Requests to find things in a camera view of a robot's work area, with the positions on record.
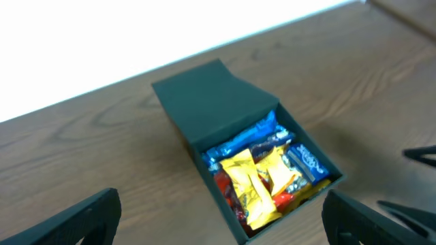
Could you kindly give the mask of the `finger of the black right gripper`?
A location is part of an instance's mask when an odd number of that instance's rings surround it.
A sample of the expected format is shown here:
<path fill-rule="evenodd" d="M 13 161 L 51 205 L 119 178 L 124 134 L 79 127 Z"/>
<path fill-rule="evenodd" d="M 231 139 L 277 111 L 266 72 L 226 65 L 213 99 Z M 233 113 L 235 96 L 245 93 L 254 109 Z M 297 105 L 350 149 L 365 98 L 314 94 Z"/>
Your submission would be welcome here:
<path fill-rule="evenodd" d="M 435 238 L 435 213 L 410 208 L 388 201 L 378 201 L 384 211 L 399 219 L 412 231 L 424 238 Z"/>
<path fill-rule="evenodd" d="M 435 167 L 435 159 L 430 159 L 426 157 L 426 155 L 435 155 L 435 149 L 436 146 L 408 148 L 403 150 L 403 156 L 419 163 Z"/>

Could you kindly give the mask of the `red Hacks candy bag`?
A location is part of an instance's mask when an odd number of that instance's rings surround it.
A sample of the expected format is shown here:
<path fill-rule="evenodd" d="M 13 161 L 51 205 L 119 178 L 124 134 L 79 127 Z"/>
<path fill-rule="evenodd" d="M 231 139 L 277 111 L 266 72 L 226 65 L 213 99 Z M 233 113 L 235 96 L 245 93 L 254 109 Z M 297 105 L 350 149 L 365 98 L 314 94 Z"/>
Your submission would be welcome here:
<path fill-rule="evenodd" d="M 260 225 L 257 229 L 252 229 L 247 224 L 247 215 L 248 211 L 243 211 L 243 208 L 240 204 L 238 197 L 236 196 L 236 192 L 234 190 L 232 181 L 223 170 L 219 173 L 216 173 L 214 176 L 214 180 L 219 187 L 221 194 L 225 197 L 228 205 L 231 207 L 233 213 L 238 219 L 239 223 L 243 227 L 245 233 L 251 238 L 257 233 L 261 232 L 267 225 L 276 221 L 277 219 L 283 216 L 283 211 L 286 207 L 288 207 L 296 198 L 295 195 L 286 193 L 285 191 L 281 194 L 273 197 L 273 202 L 278 212 L 273 214 L 269 214 L 266 218 L 258 219 L 258 225 Z"/>

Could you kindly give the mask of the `small yellow candy wrapper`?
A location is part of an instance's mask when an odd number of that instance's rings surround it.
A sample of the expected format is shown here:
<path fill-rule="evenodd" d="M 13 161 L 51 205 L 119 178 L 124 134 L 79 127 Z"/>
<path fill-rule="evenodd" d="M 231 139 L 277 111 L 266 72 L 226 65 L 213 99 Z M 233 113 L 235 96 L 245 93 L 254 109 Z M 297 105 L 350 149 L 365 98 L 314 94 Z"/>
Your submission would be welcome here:
<path fill-rule="evenodd" d="M 291 170 L 283 161 L 284 146 L 274 147 L 255 166 L 258 175 L 269 184 L 268 190 L 272 197 L 284 192 L 297 178 L 302 177 L 298 170 Z"/>

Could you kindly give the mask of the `dark blue snack bar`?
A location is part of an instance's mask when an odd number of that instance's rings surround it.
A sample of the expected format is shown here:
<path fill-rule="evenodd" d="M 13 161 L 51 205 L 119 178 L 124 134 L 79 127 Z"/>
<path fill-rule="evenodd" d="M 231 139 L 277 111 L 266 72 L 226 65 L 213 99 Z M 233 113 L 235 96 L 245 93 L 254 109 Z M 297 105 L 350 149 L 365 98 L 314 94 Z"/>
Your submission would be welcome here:
<path fill-rule="evenodd" d="M 288 130 L 278 131 L 249 146 L 255 163 L 263 159 L 274 147 L 289 144 L 296 138 L 296 134 Z"/>

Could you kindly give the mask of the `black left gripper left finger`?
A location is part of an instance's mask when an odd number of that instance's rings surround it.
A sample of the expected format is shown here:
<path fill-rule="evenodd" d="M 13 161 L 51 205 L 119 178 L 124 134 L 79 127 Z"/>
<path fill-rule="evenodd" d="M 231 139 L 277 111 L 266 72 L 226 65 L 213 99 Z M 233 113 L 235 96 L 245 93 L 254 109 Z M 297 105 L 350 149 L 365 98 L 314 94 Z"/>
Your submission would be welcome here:
<path fill-rule="evenodd" d="M 104 189 L 49 219 L 1 241 L 1 245 L 111 245 L 121 218 L 114 188 Z"/>

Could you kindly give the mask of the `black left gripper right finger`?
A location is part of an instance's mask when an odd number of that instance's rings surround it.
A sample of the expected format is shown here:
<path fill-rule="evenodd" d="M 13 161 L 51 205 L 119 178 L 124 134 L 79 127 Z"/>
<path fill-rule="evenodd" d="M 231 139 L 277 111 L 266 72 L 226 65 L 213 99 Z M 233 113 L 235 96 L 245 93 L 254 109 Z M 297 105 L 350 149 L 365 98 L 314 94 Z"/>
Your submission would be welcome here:
<path fill-rule="evenodd" d="M 322 222 L 330 244 L 431 245 L 404 223 L 394 222 L 366 205 L 330 190 L 324 200 Z"/>

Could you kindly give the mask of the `blue Eclipse gum pack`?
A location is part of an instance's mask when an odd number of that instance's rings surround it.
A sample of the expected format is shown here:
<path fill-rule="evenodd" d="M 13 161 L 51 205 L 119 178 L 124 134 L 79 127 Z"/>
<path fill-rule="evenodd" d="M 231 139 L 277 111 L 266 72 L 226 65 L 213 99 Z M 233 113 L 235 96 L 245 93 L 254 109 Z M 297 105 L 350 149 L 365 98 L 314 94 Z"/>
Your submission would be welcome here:
<path fill-rule="evenodd" d="M 330 175 L 320 160 L 304 144 L 295 143 L 288 146 L 286 155 L 311 184 L 317 184 Z"/>

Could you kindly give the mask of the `yellow seed snack bag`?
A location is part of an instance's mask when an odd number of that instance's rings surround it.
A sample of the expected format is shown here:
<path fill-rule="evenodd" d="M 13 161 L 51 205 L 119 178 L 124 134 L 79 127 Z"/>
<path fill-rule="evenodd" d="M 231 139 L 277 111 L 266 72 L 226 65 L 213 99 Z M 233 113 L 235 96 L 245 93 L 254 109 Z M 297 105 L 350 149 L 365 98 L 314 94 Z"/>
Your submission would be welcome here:
<path fill-rule="evenodd" d="M 324 190 L 331 183 L 332 182 L 329 179 L 325 179 L 318 182 L 315 186 L 308 184 L 306 187 L 302 188 L 300 191 L 294 194 L 294 199 L 290 202 L 290 204 L 286 208 L 284 208 L 282 214 L 286 215 L 294 211 L 296 208 L 301 206 L 304 202 L 311 200 L 314 195 Z"/>

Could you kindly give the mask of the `dark green box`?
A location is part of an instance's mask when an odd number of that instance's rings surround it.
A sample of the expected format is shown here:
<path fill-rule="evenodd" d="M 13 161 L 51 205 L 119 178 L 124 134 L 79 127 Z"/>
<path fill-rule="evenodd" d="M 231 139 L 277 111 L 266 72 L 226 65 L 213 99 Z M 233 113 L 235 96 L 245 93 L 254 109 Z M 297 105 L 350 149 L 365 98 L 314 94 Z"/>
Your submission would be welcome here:
<path fill-rule="evenodd" d="M 238 244 L 252 242 L 208 170 L 201 154 L 224 143 L 274 112 L 278 123 L 296 134 L 330 172 L 333 184 L 344 178 L 309 134 L 281 105 L 279 99 L 259 87 L 234 76 L 220 61 L 214 60 L 153 84 L 153 89 L 168 118 L 215 200 Z"/>

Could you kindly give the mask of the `large yellow candy wrapper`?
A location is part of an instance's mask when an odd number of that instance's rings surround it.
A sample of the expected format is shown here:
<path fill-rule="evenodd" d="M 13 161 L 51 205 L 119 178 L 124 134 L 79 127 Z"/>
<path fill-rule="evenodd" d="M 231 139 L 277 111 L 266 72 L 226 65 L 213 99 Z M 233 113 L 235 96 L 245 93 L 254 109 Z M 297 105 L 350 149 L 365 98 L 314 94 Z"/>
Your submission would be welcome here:
<path fill-rule="evenodd" d="M 247 224 L 252 230 L 259 229 L 282 217 L 258 176 L 249 149 L 220 161 L 220 164 L 231 178 Z"/>

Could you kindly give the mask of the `blue wafer bar packet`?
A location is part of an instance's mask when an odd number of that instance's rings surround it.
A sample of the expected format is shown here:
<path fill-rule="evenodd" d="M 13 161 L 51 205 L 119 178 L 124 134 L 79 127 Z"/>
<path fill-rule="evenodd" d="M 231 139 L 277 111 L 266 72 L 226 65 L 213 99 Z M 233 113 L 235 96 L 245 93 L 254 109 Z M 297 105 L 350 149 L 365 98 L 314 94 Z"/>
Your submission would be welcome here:
<path fill-rule="evenodd" d="M 285 130 L 286 128 L 277 122 L 275 111 L 270 111 L 263 119 L 244 129 L 230 140 L 214 146 L 202 153 L 202 160 L 205 162 L 208 171 L 215 175 L 220 171 L 219 162 L 238 154 L 273 133 Z"/>

